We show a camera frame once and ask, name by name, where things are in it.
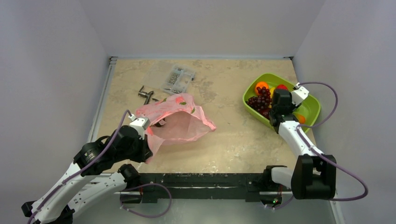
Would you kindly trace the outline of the fake dark grapes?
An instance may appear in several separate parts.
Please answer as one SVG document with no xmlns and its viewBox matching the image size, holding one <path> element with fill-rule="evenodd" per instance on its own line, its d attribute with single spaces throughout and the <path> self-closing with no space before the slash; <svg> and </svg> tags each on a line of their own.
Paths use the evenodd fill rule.
<svg viewBox="0 0 396 224">
<path fill-rule="evenodd" d="M 271 109 L 272 96 L 270 89 L 263 86 L 256 87 L 256 96 L 250 97 L 247 101 L 247 105 L 251 107 L 254 111 L 258 112 L 260 115 L 269 119 L 269 111 Z"/>
</svg>

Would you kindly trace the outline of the pink plastic bag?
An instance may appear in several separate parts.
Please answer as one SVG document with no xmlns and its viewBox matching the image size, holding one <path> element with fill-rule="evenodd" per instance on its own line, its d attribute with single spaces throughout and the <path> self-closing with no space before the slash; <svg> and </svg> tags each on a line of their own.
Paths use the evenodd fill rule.
<svg viewBox="0 0 396 224">
<path fill-rule="evenodd" d="M 194 142 L 217 129 L 188 93 L 171 95 L 143 105 L 134 114 L 150 121 L 145 134 L 153 155 L 146 160 L 146 164 L 151 163 L 162 146 Z"/>
</svg>

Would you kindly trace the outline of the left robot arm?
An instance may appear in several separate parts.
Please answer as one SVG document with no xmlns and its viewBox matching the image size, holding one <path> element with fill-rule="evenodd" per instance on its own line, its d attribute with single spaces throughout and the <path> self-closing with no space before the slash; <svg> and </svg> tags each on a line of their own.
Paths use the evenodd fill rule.
<svg viewBox="0 0 396 224">
<path fill-rule="evenodd" d="M 32 224 L 71 224 L 102 198 L 124 189 L 137 189 L 140 174 L 132 165 L 124 164 L 109 175 L 103 172 L 123 160 L 146 162 L 153 155 L 146 129 L 147 126 L 124 125 L 111 136 L 83 145 L 49 192 L 21 206 L 24 216 Z"/>
</svg>

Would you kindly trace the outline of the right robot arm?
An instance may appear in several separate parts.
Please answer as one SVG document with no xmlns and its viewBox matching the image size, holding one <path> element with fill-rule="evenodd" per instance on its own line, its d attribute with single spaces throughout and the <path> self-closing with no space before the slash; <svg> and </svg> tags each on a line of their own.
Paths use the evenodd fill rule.
<svg viewBox="0 0 396 224">
<path fill-rule="evenodd" d="M 307 138 L 298 119 L 292 113 L 292 93 L 276 89 L 269 111 L 270 124 L 292 149 L 297 158 L 293 170 L 275 166 L 262 177 L 263 186 L 273 190 L 284 185 L 296 199 L 332 199 L 335 196 L 336 163 Z"/>
</svg>

